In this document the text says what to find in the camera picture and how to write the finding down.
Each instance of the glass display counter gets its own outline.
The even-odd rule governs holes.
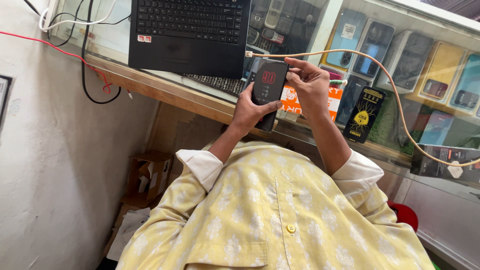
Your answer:
[[[169,1],[193,6],[208,2]],[[78,18],[85,19],[88,1],[82,2],[59,0],[51,5],[54,12],[49,15],[75,14],[81,4]],[[111,3],[110,0],[94,1],[92,20],[105,16]],[[479,22],[415,0],[252,0],[250,12],[246,50],[295,54],[352,49],[366,53],[381,61],[392,75],[408,132],[416,142],[480,148]],[[115,23],[130,13],[131,1],[118,0],[106,22]],[[57,20],[71,19],[68,14],[57,17]],[[58,44],[66,40],[70,32],[72,25],[62,24],[50,32],[50,38]],[[129,32],[129,20],[115,25],[91,26],[85,48],[86,60],[98,68],[151,86],[157,89],[159,96],[163,91],[221,111],[225,117],[222,119],[231,117],[254,59],[245,58],[244,63],[239,63],[244,66],[242,79],[133,70],[128,68]],[[282,37],[281,42],[269,38],[272,32]],[[85,26],[76,25],[64,46],[66,50],[79,53],[84,33]],[[352,149],[368,157],[403,168],[403,174],[407,175],[414,146],[401,123],[392,85],[378,66],[365,57],[343,52],[301,59],[348,80],[346,86],[339,87],[343,92],[341,97],[333,99],[330,104],[330,110],[334,111],[332,120],[341,130],[348,124],[364,86],[385,93],[367,141],[364,144],[349,143]],[[273,132],[315,144],[308,123],[299,111],[288,106],[284,109],[277,113],[278,123]],[[478,167],[465,170],[480,170]],[[479,178],[456,183],[478,190]]]

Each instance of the white cable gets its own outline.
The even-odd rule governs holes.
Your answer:
[[[56,23],[56,24],[54,24],[54,25],[52,25],[52,26],[43,28],[43,27],[42,27],[42,23],[43,23],[43,21],[44,21],[43,17],[44,17],[45,14],[47,14],[47,12],[48,12],[48,8],[46,8],[46,9],[42,12],[42,14],[41,14],[41,16],[40,16],[40,20],[38,21],[38,27],[39,27],[42,31],[47,31],[47,30],[50,30],[50,29],[52,29],[52,28],[54,28],[54,27],[56,27],[57,25],[60,25],[60,24],[62,24],[62,23],[74,23],[74,24],[78,24],[78,25],[95,25],[95,24],[101,23],[101,22],[103,22],[104,20],[108,19],[108,17],[109,17],[110,14],[112,13],[113,6],[115,5],[115,2],[116,2],[116,1],[117,1],[117,0],[113,0],[112,6],[110,7],[110,10],[109,10],[108,14],[105,16],[105,18],[103,18],[103,19],[101,19],[101,20],[98,20],[98,21],[96,21],[96,22],[87,23],[87,22],[78,22],[78,21],[69,21],[69,20],[67,20],[67,21],[60,21],[60,22],[58,22],[58,23]]]

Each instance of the shirt placket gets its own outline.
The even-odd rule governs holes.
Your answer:
[[[300,238],[297,222],[298,211],[295,209],[290,178],[281,171],[275,176],[275,182],[286,261],[291,269],[308,268],[308,261]]]

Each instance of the white wall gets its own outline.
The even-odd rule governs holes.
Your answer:
[[[40,12],[47,0],[33,1]],[[2,31],[41,37],[21,0],[0,0]],[[128,156],[141,151],[155,100],[126,92],[90,102],[80,63],[39,42],[0,35],[0,74],[15,78],[0,133],[0,269],[92,270],[115,220]],[[106,100],[87,69],[87,87]]]

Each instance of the red logo on screen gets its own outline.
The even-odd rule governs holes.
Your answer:
[[[266,84],[273,84],[275,82],[275,73],[264,71],[262,82]]]

